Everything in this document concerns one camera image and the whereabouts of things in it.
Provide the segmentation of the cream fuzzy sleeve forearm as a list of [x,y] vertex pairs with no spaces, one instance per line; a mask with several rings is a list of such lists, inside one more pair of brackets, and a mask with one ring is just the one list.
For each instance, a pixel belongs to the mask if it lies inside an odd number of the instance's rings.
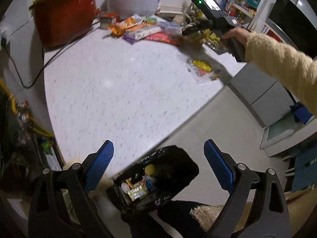
[[316,115],[316,60],[259,33],[247,37],[245,59],[279,81]]

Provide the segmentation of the person's right hand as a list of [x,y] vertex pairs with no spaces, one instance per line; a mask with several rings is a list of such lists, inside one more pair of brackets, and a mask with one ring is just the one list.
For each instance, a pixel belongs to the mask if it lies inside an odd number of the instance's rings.
[[224,33],[221,37],[224,39],[236,38],[241,44],[245,45],[250,34],[251,32],[246,29],[235,27],[234,29]]

